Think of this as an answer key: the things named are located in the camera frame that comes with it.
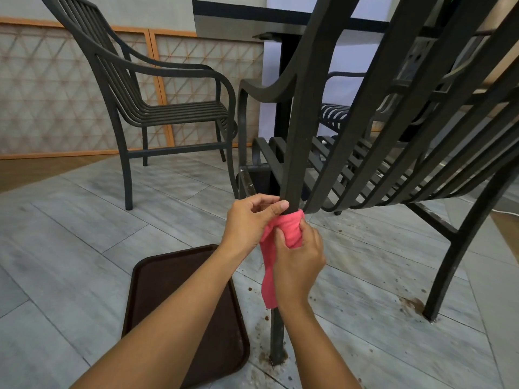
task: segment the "plastic tray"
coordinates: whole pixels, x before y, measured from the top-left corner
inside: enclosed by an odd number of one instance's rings
[[[217,245],[145,258],[133,268],[122,336],[178,289],[214,252]],[[250,343],[232,279],[213,317],[181,388],[196,387],[241,369]]]

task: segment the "wooden frame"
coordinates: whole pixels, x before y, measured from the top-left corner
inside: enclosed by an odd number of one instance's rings
[[[52,20],[43,19],[25,19],[25,18],[10,18],[7,16],[0,16],[0,24],[6,25],[22,25],[22,26],[35,26],[35,27],[53,27],[62,28],[63,25],[59,22]],[[112,26],[115,32],[131,32],[141,33],[144,35],[148,57],[154,60],[160,60],[156,35],[165,36],[177,36],[177,37],[196,37],[195,32],[190,31],[174,31],[168,29],[153,29],[145,27],[128,27],[128,26]],[[155,90],[157,92],[157,100],[160,105],[166,105],[167,99],[165,95],[165,85],[162,77],[154,77]],[[175,139],[173,136],[173,128],[171,125],[164,126],[164,133],[166,138],[167,147],[175,146]],[[68,157],[68,156],[99,156],[99,155],[110,155],[118,154],[118,150],[87,150],[87,151],[64,151],[64,152],[49,152],[49,153],[21,153],[21,154],[2,154],[0,160],[14,160],[14,159],[27,159],[27,158],[48,158],[48,157]]]

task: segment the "floor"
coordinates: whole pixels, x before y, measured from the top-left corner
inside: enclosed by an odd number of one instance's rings
[[[0,194],[0,388],[70,386],[120,338],[138,261],[220,241],[234,198],[218,152],[135,160],[132,176],[130,212],[116,157]],[[459,226],[471,204],[429,207]],[[490,218],[432,325],[415,309],[441,235],[402,205],[308,217],[328,260],[310,302],[362,387],[517,388],[519,264]],[[266,361],[262,278],[255,250],[233,275],[249,362],[205,388],[301,387],[288,336],[288,360]]]
[[[113,156],[71,156],[0,161],[0,192],[60,175]]]

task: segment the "pink cloth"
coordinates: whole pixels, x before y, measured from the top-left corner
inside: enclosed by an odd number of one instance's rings
[[[263,254],[263,262],[265,264],[265,277],[261,285],[261,294],[265,307],[276,308],[278,301],[276,300],[276,289],[274,288],[273,268],[276,262],[276,245],[274,244],[275,228],[280,228],[285,234],[285,242],[288,248],[301,247],[302,235],[299,224],[301,219],[305,217],[305,213],[299,210],[284,216],[279,216],[268,223],[263,236],[259,242],[261,252]]]

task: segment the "chair frame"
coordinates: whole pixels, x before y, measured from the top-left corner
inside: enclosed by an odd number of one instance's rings
[[[326,137],[331,149],[319,142],[321,137],[315,138],[321,97],[334,47],[344,27],[344,17],[351,16],[358,0],[318,0],[294,57],[278,80],[268,87],[242,80],[238,91],[240,198],[256,191],[268,192],[272,189],[272,174],[280,186],[281,198],[289,201],[286,214],[294,213],[300,207],[306,213],[315,213],[319,209],[334,212],[405,204],[451,242],[423,311],[430,321],[436,319],[451,279],[481,224],[519,175],[519,122],[511,125],[519,114],[519,89],[516,87],[519,60],[513,62],[486,92],[473,94],[477,85],[519,39],[519,4],[484,43],[485,48],[457,74],[448,91],[436,87],[498,0],[462,0],[413,80],[395,82],[403,58],[419,36],[436,1],[400,1],[344,121],[345,127],[335,139]],[[403,97],[379,137],[371,144],[362,139],[366,125],[391,93]],[[247,164],[245,150],[249,95],[269,103],[293,98],[287,141],[274,137],[267,143],[263,138],[256,138],[252,146],[252,165]],[[388,153],[416,116],[416,109],[422,109],[427,101],[438,105],[398,158],[392,160]],[[432,171],[441,165],[440,162],[500,103],[508,104],[433,175]],[[463,105],[472,105],[472,108],[441,143],[425,155],[431,140]],[[282,153],[282,162],[276,156],[277,151]],[[360,152],[364,155],[356,160],[353,154]],[[267,163],[261,163],[260,154]],[[348,169],[348,163],[354,165],[354,171]],[[318,172],[317,179],[308,172],[309,167]],[[347,179],[344,184],[338,181],[341,175]],[[491,178],[490,182],[459,229],[420,203],[462,196],[488,178]],[[367,188],[369,183],[374,187]],[[303,200],[302,191],[308,193]],[[338,196],[336,203],[328,198],[330,191]],[[276,365],[283,361],[284,326],[277,309],[271,314],[270,359]]]
[[[60,21],[60,23],[72,34],[74,39],[79,44],[79,47],[85,54],[90,67],[94,73],[95,79],[99,84],[99,88],[107,107],[108,115],[110,117],[112,127],[115,133],[117,148],[119,150],[119,156],[121,160],[122,175],[124,180],[125,189],[125,205],[126,210],[133,209],[132,199],[132,179],[131,179],[131,168],[130,159],[142,158],[143,166],[147,166],[147,159],[151,156],[164,156],[170,154],[188,153],[195,151],[206,151],[206,150],[220,150],[222,161],[227,160],[227,167],[229,174],[234,173],[234,166],[232,161],[232,140],[236,136],[237,126],[234,122],[234,114],[236,108],[236,95],[234,89],[229,80],[219,72],[214,71],[210,66],[203,64],[180,64],[180,63],[168,63],[163,61],[154,60],[149,58],[126,44],[118,35],[112,30],[106,19],[103,17],[99,8],[88,0],[73,0],[72,2],[79,2],[87,5],[99,13],[98,18],[102,21],[102,28],[105,33],[108,34],[117,44],[119,44],[124,58],[121,58],[118,54],[104,48],[99,43],[90,38],[87,33],[84,32],[82,25],[85,22],[74,21],[72,18],[65,13],[64,6],[60,4],[59,0],[42,0],[45,6],[48,7],[50,12]],[[140,65],[132,62],[131,56],[138,58],[150,64],[151,66]],[[146,123],[138,124],[132,120],[127,120],[125,112],[121,109],[121,105],[117,99],[116,94],[111,87],[107,73],[105,72],[105,65],[112,64],[117,68],[124,69],[127,71],[137,88],[139,85],[137,82],[136,73],[142,73],[144,75],[150,75],[155,77],[165,78],[212,78],[216,82],[216,101],[220,100],[221,84],[224,85],[229,96],[229,106],[227,108],[226,127],[221,120],[215,120],[215,128],[217,135],[217,142],[214,143],[199,143],[196,145],[176,146],[176,147],[164,147],[148,149],[147,140],[147,125]],[[149,109],[164,107],[165,105],[150,106]],[[142,150],[128,150],[124,131],[122,129],[120,116],[121,114],[125,120],[136,127],[142,129],[143,137],[143,148]],[[174,124],[174,118],[165,117],[160,121],[162,124],[167,125]],[[231,186],[235,196],[238,196],[238,188],[234,177],[230,177]]]

